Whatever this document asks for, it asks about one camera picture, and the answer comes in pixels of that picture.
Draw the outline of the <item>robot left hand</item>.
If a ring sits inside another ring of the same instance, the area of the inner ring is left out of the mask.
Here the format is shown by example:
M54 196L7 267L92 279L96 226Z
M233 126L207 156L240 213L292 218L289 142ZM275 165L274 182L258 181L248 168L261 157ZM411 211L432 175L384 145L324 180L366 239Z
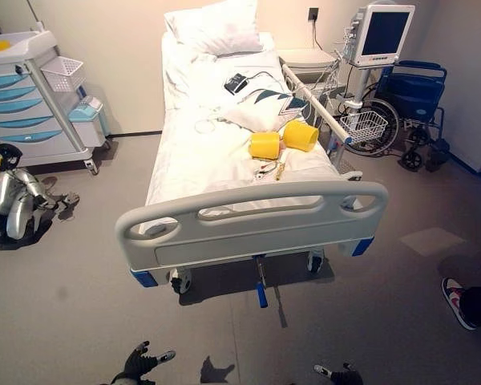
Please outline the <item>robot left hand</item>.
M140 379L160 364L167 363L176 357L175 351L165 351L158 356L148 355L149 345L149 341L143 341L130 353L123 368L127 378Z

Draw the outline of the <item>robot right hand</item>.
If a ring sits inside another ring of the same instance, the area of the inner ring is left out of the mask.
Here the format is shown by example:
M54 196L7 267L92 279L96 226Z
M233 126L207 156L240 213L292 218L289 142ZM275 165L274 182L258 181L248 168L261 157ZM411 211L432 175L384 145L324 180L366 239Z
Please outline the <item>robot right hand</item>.
M363 385L363 379L360 373L350 363L343 363L343 371L331 371L330 369L315 364L313 370L319 375L325 376L333 384L343 385Z

